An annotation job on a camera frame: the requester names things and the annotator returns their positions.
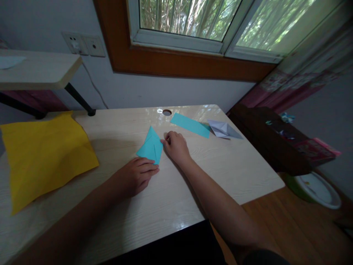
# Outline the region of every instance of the wall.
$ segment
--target wall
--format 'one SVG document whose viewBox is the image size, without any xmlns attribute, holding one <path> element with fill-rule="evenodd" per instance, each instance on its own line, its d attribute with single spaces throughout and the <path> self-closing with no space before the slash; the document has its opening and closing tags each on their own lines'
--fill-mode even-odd
<svg viewBox="0 0 353 265">
<path fill-rule="evenodd" d="M 342 152 L 320 167 L 353 200 L 353 75 L 347 74 L 287 110 L 294 126 Z"/>
<path fill-rule="evenodd" d="M 99 35 L 103 41 L 92 0 L 2 0 L 0 37 L 11 48 L 69 53 L 61 31 Z M 114 74 L 107 56 L 83 56 L 83 61 L 109 108 L 217 104 L 227 112 L 254 85 Z M 82 66 L 71 83 L 93 108 L 104 109 Z M 70 109 L 81 109 L 66 91 L 55 93 Z"/>
</svg>

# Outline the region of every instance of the forearm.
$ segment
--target forearm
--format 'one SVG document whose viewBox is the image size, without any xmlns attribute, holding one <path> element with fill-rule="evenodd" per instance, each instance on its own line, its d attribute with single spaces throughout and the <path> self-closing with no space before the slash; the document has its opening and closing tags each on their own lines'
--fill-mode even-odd
<svg viewBox="0 0 353 265">
<path fill-rule="evenodd" d="M 73 262 L 82 243 L 89 237 L 114 200 L 107 198 L 103 185 L 46 231 L 14 264 L 63 264 Z"/>
<path fill-rule="evenodd" d="M 193 187 L 208 219 L 224 240 L 253 245 L 262 240 L 257 224 L 193 160 L 180 166 Z"/>
</svg>

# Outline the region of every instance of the power socket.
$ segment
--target power socket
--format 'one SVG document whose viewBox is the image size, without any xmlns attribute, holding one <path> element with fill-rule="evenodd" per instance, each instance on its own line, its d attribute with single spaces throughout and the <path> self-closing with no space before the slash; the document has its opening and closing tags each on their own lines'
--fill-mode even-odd
<svg viewBox="0 0 353 265">
<path fill-rule="evenodd" d="M 71 53 L 80 54 L 80 55 L 88 55 L 88 50 L 86 44 L 81 38 L 79 33 L 73 32 L 62 32 L 61 33 L 66 41 L 67 46 L 69 47 Z"/>
<path fill-rule="evenodd" d="M 88 48 L 88 52 L 91 56 L 105 57 L 103 45 L 100 41 L 99 36 L 82 35 L 82 38 Z"/>
</svg>

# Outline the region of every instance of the tree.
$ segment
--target tree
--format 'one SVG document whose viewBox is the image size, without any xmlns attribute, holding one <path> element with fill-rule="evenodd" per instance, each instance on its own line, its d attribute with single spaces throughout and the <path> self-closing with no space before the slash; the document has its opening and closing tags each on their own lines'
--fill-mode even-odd
<svg viewBox="0 0 353 265">
<path fill-rule="evenodd" d="M 263 0 L 237 46 L 271 50 L 315 0 Z M 222 41 L 241 0 L 140 0 L 142 28 Z"/>
</svg>

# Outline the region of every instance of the window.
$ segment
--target window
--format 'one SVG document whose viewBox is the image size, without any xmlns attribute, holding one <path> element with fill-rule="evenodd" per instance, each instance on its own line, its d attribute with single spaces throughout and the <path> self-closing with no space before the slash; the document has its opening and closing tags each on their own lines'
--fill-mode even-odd
<svg viewBox="0 0 353 265">
<path fill-rule="evenodd" d="M 279 63 L 339 0 L 129 0 L 132 45 Z"/>
</svg>

